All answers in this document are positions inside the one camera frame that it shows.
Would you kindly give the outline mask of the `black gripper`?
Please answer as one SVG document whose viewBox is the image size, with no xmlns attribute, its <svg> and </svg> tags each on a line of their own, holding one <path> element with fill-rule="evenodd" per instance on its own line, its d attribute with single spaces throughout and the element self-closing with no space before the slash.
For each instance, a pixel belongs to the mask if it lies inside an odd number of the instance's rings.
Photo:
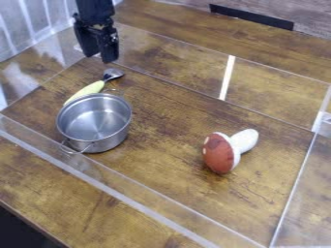
<svg viewBox="0 0 331 248">
<path fill-rule="evenodd" d="M 112 0 L 74 2 L 73 31 L 82 53 L 86 57 L 100 53 L 104 63 L 113 62 L 118 57 L 118 36 L 110 18 L 114 15 Z"/>
</svg>

